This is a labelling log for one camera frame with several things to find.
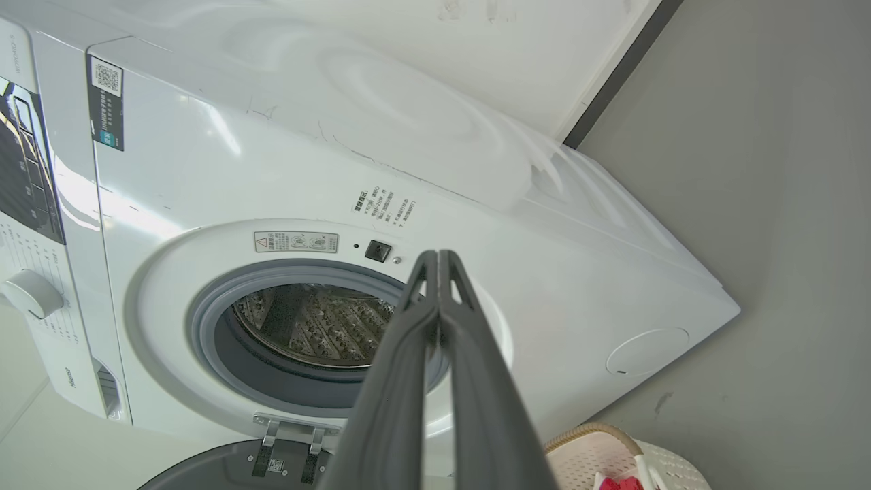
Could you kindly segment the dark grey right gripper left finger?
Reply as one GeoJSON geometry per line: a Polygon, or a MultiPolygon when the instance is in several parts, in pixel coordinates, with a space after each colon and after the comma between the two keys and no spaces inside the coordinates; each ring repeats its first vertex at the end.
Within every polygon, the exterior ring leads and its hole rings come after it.
{"type": "Polygon", "coordinates": [[[425,360],[438,316],[438,254],[420,254],[318,488],[422,487],[425,360]]]}

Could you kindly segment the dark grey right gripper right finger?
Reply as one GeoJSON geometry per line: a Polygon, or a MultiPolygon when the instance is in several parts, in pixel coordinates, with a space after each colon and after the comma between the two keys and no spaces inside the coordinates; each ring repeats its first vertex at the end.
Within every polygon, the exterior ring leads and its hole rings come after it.
{"type": "Polygon", "coordinates": [[[438,312],[453,390],[458,489],[557,489],[459,255],[438,253],[438,312]]]}

